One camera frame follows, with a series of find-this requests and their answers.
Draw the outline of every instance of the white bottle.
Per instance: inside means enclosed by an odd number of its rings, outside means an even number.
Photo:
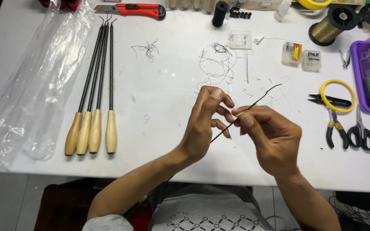
[[[282,21],[282,18],[285,17],[285,14],[288,12],[289,7],[291,6],[292,0],[284,0],[279,7],[273,13],[273,16],[276,20]]]

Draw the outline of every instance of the white table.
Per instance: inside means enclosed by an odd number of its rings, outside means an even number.
[[[95,6],[97,2],[92,0],[90,4]],[[218,30],[211,27],[212,15],[200,12],[171,11],[163,21],[143,16],[118,16],[114,36],[117,41],[114,44],[117,152],[113,156],[106,154],[102,140],[97,155],[66,157],[63,153],[64,141],[88,72],[90,59],[86,58],[92,55],[101,24],[101,20],[97,20],[82,70],[64,109],[62,131],[54,156],[44,162],[18,155],[9,170],[15,173],[116,178],[167,153],[182,138],[197,97],[197,85],[206,78],[202,69],[208,73],[218,71],[208,62],[201,63],[200,68],[202,51],[208,50],[206,57],[218,58],[210,47],[212,43],[226,44],[230,30],[251,30],[253,37],[264,34],[265,38],[279,39],[264,39],[248,51],[249,84],[244,81],[245,50],[237,50],[237,56],[241,58],[237,58],[232,68],[234,80],[231,84],[223,81],[216,86],[229,92],[238,107],[252,104],[271,86],[284,83],[281,88],[272,90],[260,104],[270,106],[302,127],[298,165],[304,176],[318,189],[370,192],[370,154],[361,149],[344,151],[337,131],[333,132],[336,146],[330,150],[325,140],[329,121],[327,109],[307,101],[308,94],[317,94],[321,84],[333,78],[347,82],[356,90],[352,63],[347,70],[343,70],[337,50],[347,51],[353,41],[368,38],[362,30],[353,29],[342,33],[331,46],[313,44],[307,30],[324,15],[326,11],[307,16],[291,8],[283,22],[279,23],[272,12],[253,11],[251,19],[232,18]],[[0,9],[0,89],[17,66],[43,17],[44,10],[35,0],[3,2]],[[138,58],[135,59],[131,46],[144,46],[147,41],[152,43],[156,38],[159,39],[156,42],[159,55],[154,51],[155,61],[150,63],[145,53],[138,50]],[[301,41],[303,49],[321,51],[320,72],[283,66],[280,57],[284,39]],[[108,84],[105,77],[104,86]],[[326,94],[350,99],[344,89],[333,93],[336,87],[339,89],[342,86],[329,86]],[[106,87],[102,105],[102,127],[105,128],[108,110]],[[370,129],[370,115],[362,114],[362,118],[364,125]],[[340,115],[338,119],[347,130],[356,124],[356,110]],[[231,127],[230,132],[232,140],[218,138],[201,161],[176,174],[172,181],[274,186],[273,177],[260,168],[249,137],[240,137],[235,127]]]

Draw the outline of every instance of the masking tape roll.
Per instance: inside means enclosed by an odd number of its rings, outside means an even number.
[[[326,8],[332,2],[332,0],[327,0],[326,2],[323,3],[317,3],[312,0],[298,0],[298,2],[305,8],[311,10],[320,10]]]
[[[328,85],[329,83],[339,83],[341,84],[342,86],[346,87],[349,91],[349,93],[351,93],[351,97],[352,97],[352,106],[348,109],[340,109],[340,108],[337,108],[337,107],[334,107],[329,101],[328,99],[326,98],[325,96],[325,87],[326,85]],[[331,80],[328,80],[326,82],[324,82],[321,86],[321,90],[320,90],[320,94],[321,94],[321,98],[322,98],[322,101],[326,104],[326,106],[328,106],[330,109],[336,111],[336,112],[349,112],[349,111],[352,111],[353,108],[355,108],[355,105],[356,105],[356,102],[357,102],[357,95],[355,94],[354,90],[352,89],[351,86],[349,86],[347,83],[345,83],[344,81],[342,80],[339,80],[339,79],[331,79]]]

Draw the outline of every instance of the floor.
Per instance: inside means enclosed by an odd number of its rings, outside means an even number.
[[[77,179],[79,178],[0,173],[0,231],[34,230],[44,188],[50,184],[62,184]],[[319,192],[326,199],[333,195],[332,191],[319,190]],[[254,197],[257,199],[265,218],[281,217],[286,221],[288,228],[298,227],[298,223],[286,207],[277,187],[256,186],[254,187]],[[335,206],[344,208],[337,201]],[[277,231],[286,229],[285,222],[281,218],[268,220]]]

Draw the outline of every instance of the gray t-shirt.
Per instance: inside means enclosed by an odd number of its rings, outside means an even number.
[[[274,231],[254,205],[257,203],[252,193],[243,186],[187,184],[167,195],[156,194],[150,200],[162,203],[157,203],[150,231]],[[133,228],[119,215],[90,219],[83,228],[114,230]]]

